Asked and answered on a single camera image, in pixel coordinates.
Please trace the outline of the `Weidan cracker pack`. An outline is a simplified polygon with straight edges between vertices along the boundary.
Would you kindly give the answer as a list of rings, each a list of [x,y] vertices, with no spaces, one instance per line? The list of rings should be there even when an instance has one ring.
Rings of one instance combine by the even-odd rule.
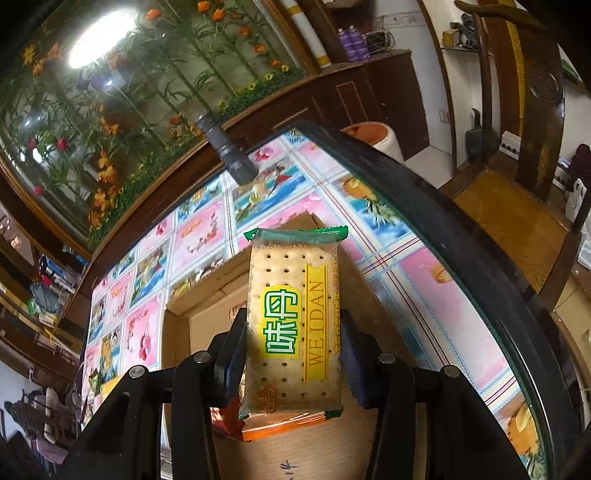
[[[348,235],[345,226],[245,233],[243,415],[341,408],[339,244]]]

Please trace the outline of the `orange snack packet in box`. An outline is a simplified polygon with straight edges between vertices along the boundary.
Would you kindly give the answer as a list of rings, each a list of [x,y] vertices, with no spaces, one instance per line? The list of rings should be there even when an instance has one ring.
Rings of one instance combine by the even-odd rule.
[[[215,436],[236,441],[252,442],[296,429],[322,424],[339,418],[342,409],[318,412],[280,412],[273,414],[249,414],[239,416],[239,398],[228,407],[211,407],[211,422]]]

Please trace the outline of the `colourful patterned tablecloth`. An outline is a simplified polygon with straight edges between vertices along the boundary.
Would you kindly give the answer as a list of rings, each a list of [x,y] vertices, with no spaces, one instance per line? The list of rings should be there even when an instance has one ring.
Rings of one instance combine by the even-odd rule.
[[[376,417],[339,371],[339,309],[407,362],[457,366],[532,479],[547,475],[517,376],[425,243],[324,148],[291,130],[221,174],[137,240],[92,292],[82,397],[95,413],[134,365],[174,366],[252,309],[238,396],[212,411],[224,474],[359,479]]]

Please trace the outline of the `cardboard box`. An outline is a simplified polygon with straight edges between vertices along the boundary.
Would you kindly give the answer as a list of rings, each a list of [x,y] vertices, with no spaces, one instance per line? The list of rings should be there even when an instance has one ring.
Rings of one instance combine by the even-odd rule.
[[[362,479],[377,414],[353,398],[345,375],[345,321],[403,360],[410,353],[346,251],[335,241],[257,241],[222,263],[164,312],[162,364],[175,367],[238,313],[245,351],[223,367],[213,355],[201,383],[205,411],[226,426],[211,456],[174,444],[188,478]]]

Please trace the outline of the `grey flashlight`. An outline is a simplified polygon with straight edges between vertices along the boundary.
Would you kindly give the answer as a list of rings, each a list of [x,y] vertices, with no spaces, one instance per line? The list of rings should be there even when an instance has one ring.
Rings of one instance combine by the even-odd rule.
[[[195,127],[204,133],[217,156],[224,162],[229,175],[239,186],[256,180],[259,168],[229,139],[221,125],[211,116],[202,114],[194,122]]]

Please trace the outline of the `white bucket with red lid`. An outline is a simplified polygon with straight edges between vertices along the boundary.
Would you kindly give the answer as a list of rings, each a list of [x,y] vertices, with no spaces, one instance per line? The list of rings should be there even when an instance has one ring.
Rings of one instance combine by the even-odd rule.
[[[342,133],[372,146],[399,163],[404,162],[404,156],[397,136],[394,134],[394,130],[387,124],[373,121],[360,122],[342,128]]]

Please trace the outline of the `flower mural glass panel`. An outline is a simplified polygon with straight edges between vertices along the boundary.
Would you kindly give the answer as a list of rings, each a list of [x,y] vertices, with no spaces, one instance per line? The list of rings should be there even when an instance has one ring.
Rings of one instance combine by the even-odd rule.
[[[92,248],[197,145],[198,116],[303,76],[259,1],[5,1],[1,153]]]

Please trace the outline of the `purple bottle right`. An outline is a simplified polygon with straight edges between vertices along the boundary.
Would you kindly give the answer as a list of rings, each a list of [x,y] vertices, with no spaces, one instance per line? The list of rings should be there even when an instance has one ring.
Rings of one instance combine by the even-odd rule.
[[[354,25],[349,26],[349,39],[352,42],[353,48],[356,50],[356,56],[359,60],[369,60],[370,52],[367,47],[365,37],[362,32]]]

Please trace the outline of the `purple bottle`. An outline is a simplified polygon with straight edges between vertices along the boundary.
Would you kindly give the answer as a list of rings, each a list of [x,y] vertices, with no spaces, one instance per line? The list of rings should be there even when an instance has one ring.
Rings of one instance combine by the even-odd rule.
[[[356,56],[359,60],[369,60],[370,52],[367,47],[365,37],[362,32],[354,25],[349,26],[349,39],[352,42],[353,48],[356,50]]]
[[[346,53],[346,58],[348,58],[349,62],[355,62],[358,59],[358,54],[356,54],[355,46],[353,46],[353,41],[351,37],[349,37],[349,33],[342,28],[338,29],[338,37],[339,42],[342,44],[342,49]]]

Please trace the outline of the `purple bottle left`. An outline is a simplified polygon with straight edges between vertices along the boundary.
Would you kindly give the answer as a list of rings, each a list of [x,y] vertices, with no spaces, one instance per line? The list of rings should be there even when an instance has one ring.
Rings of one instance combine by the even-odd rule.
[[[338,37],[339,42],[342,44],[342,49],[346,53],[346,58],[348,58],[349,62],[355,62],[358,59],[358,54],[356,54],[355,46],[353,46],[353,41],[351,37],[349,37],[349,33],[342,28],[338,29]]]

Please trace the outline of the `wooden chair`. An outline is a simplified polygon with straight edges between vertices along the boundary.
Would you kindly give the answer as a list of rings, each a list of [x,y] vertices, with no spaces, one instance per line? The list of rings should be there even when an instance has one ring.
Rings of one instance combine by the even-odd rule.
[[[454,202],[492,237],[553,311],[578,255],[584,219],[559,212],[554,185],[565,96],[559,46],[529,12],[500,3],[457,2],[475,26],[482,82],[481,145],[474,164],[445,186]],[[493,96],[516,105],[509,131],[518,155],[502,148],[492,123]]]

